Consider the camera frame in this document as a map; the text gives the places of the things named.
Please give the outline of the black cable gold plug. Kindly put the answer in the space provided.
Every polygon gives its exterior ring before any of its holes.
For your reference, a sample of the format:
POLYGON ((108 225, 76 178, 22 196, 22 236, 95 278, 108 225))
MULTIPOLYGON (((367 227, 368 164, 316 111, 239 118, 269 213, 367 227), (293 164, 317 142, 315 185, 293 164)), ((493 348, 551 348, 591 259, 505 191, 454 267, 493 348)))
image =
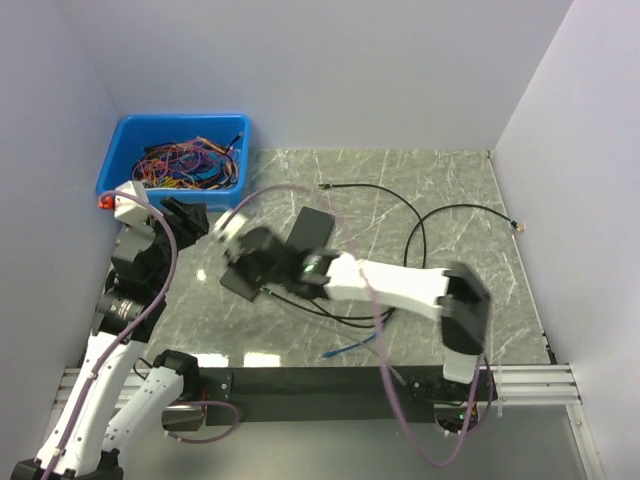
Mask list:
POLYGON ((320 304, 318 304, 313 300, 309 300, 308 303, 310 304, 310 307, 306 307, 306 306, 303 306, 302 304, 296 303, 295 301, 290 300, 276 293, 274 290, 270 288, 263 287, 261 289, 261 292, 266 294, 268 297, 272 299, 283 302, 284 304, 290 307, 293 307, 295 309, 301 310, 302 312, 311 314, 312 316, 316 316, 323 319, 330 319, 335 321, 338 324, 341 324, 350 328, 354 328, 354 329, 359 329, 359 330, 374 328, 374 321, 372 316, 338 315, 333 312, 330 312, 329 310, 325 309, 324 307, 322 307, 320 304))

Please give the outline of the black network switch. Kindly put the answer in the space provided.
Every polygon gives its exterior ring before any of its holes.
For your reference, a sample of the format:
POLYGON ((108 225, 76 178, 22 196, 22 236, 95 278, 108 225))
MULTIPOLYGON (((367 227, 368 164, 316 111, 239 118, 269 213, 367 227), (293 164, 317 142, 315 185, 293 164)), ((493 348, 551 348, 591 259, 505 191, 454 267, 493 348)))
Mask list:
POLYGON ((260 268, 236 269, 235 265, 229 266, 219 283, 249 302, 254 302, 261 293, 270 292, 264 278, 264 270, 260 268))
POLYGON ((298 214, 286 243, 299 251, 323 248, 335 225, 335 217, 304 206, 298 214))

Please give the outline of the black ethernet cable long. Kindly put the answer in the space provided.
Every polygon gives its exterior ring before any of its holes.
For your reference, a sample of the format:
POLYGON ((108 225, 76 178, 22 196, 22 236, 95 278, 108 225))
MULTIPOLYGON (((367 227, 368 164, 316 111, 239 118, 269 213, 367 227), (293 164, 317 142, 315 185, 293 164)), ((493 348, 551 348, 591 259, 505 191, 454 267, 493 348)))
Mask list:
POLYGON ((426 213, 425 215, 421 215, 417 208, 413 206, 413 204, 411 202, 409 202, 406 198, 404 198, 403 196, 401 196, 400 194, 396 193, 395 191, 387 188, 387 187, 383 187, 380 185, 374 185, 374 184, 370 184, 370 183, 341 183, 341 184, 335 184, 335 183, 331 183, 331 182, 322 182, 322 183, 318 183, 317 187, 321 190, 330 190, 330 189, 346 189, 346 188, 372 188, 372 189, 376 189, 385 193, 388 193, 390 195, 392 195, 394 198, 396 198, 397 200, 400 200, 404 205, 406 205, 411 211, 412 213, 416 216, 417 218, 417 222, 414 225, 414 227, 412 228, 405 247, 404 247, 404 253, 403 253, 403 262, 407 263, 408 260, 408 253, 409 253, 409 247, 411 245, 411 241, 413 239, 413 236, 416 234, 416 232, 418 230, 421 231, 421 236, 422 236, 422 266, 425 267, 427 264, 427 236, 426 236, 426 227, 424 225, 425 221, 427 219, 429 219, 430 217, 436 215, 437 213, 441 213, 444 212, 446 210, 451 210, 451 209, 456 209, 456 208, 471 208, 471 209, 479 209, 479 210, 483 210, 486 212, 489 212, 499 218, 501 218, 502 220, 507 221, 510 224, 510 227, 512 230, 516 231, 516 232, 523 232, 524 231, 524 225, 519 223, 518 221, 514 220, 513 218, 507 216, 506 214, 500 213, 497 210, 494 210, 488 206, 484 206, 484 205, 480 205, 480 204, 471 204, 471 203, 456 203, 456 204, 449 204, 449 205, 444 205, 438 208, 435 208, 434 210, 426 213))

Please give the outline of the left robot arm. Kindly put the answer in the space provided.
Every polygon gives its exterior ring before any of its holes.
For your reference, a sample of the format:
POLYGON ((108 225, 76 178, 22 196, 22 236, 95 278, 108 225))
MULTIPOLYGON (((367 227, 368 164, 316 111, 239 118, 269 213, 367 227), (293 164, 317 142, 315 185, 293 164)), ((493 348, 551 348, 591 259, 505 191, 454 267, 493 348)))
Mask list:
POLYGON ((64 409, 35 457, 16 464, 14 479, 121 479, 140 435, 173 402, 200 392, 197 359, 165 351, 131 399, 116 406, 166 307, 179 251, 209 232, 206 205, 166 197, 154 207, 146 195, 123 190, 104 192, 99 204, 124 225, 113 268, 64 409))

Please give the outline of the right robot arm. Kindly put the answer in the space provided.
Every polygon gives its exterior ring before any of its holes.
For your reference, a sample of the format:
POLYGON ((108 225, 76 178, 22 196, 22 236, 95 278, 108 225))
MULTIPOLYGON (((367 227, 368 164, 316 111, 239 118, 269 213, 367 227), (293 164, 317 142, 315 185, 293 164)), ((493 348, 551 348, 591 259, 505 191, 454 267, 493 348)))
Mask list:
POLYGON ((228 243, 229 266, 251 286, 280 285, 305 300, 374 300, 438 321, 443 343, 441 390, 452 399, 473 390, 491 295, 466 264, 417 269, 324 248, 303 250, 266 227, 233 234, 228 243))

